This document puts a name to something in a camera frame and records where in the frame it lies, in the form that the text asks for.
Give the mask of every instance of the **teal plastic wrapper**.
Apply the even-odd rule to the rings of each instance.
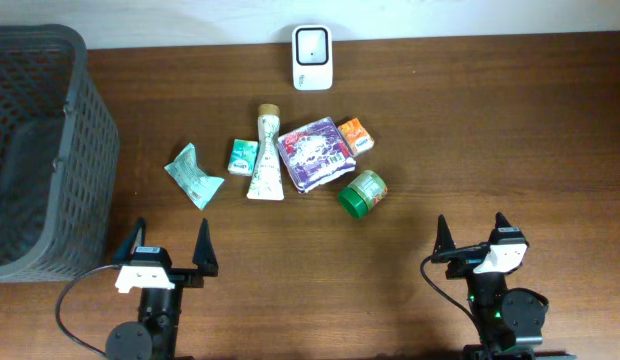
[[[165,169],[199,210],[203,210],[223,184],[222,178],[208,176],[199,169],[197,152],[192,144],[188,144]]]
[[[252,176],[258,150],[258,142],[236,139],[232,146],[228,172],[232,175]]]

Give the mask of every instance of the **white mounting bracket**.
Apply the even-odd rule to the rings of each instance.
[[[472,271],[475,274],[510,272],[521,264],[527,249],[526,244],[490,245],[490,252],[486,258]]]
[[[131,266],[121,267],[117,282],[114,284],[120,293],[129,293],[133,287],[141,289],[174,289],[174,284],[168,279],[166,270],[161,266]]]

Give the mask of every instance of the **green jar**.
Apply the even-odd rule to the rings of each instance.
[[[350,215],[360,219],[387,194],[386,183],[374,171],[366,170],[343,189],[337,198]]]

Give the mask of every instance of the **gray plastic basket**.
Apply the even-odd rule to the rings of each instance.
[[[0,282],[103,258],[119,136],[86,57],[68,27],[0,27]]]

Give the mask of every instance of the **wood grain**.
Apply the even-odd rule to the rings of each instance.
[[[494,214],[531,248],[508,278],[550,299],[541,349],[620,359],[620,33],[434,38],[334,45],[334,87],[292,87],[287,45],[94,51],[90,72],[121,153],[112,251],[144,216],[147,241],[190,265],[202,217],[220,276],[186,290],[178,355],[197,359],[419,356],[476,343],[471,323],[421,279],[437,215],[460,245],[487,239]],[[336,194],[356,174],[286,200],[248,201],[225,170],[231,142],[255,139],[256,110],[279,105],[283,132],[357,116],[375,137],[358,159],[388,184],[351,219]],[[163,170],[188,142],[226,182],[200,212]],[[432,278],[454,297],[463,282]],[[63,318],[104,347],[134,320],[138,291],[116,274],[86,280]],[[0,359],[92,359],[63,337],[63,284],[0,284]]]

